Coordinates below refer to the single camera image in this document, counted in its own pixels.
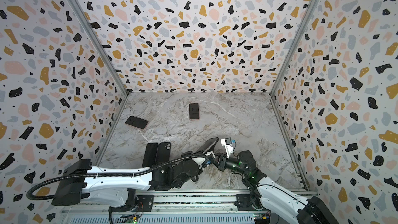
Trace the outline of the black phone case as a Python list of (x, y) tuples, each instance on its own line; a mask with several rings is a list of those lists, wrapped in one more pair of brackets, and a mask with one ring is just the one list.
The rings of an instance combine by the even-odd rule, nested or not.
[(155, 165), (163, 164), (169, 161), (171, 154), (171, 143), (163, 142), (158, 145)]

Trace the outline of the purple phone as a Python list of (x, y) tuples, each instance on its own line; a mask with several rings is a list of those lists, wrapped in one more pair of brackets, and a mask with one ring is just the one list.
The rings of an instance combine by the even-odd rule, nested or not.
[(158, 143), (148, 143), (146, 145), (142, 167), (152, 167), (156, 163)]

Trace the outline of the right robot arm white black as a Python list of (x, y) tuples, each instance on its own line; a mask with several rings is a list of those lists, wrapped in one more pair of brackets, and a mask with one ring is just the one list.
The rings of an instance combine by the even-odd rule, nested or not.
[(250, 191), (253, 208), (268, 209), (290, 224), (338, 223), (318, 197), (303, 197), (274, 182), (258, 168), (250, 151), (242, 151), (237, 157), (216, 154), (215, 158), (219, 170), (228, 169), (241, 175), (243, 184)]

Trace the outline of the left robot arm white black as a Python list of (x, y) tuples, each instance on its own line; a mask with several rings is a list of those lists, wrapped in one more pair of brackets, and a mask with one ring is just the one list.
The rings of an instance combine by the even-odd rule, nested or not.
[(193, 154), (152, 167), (107, 169), (82, 159), (68, 167), (52, 199), (54, 206), (72, 206), (81, 201), (134, 207), (135, 192), (167, 191), (197, 180), (203, 169), (215, 162), (212, 152)]

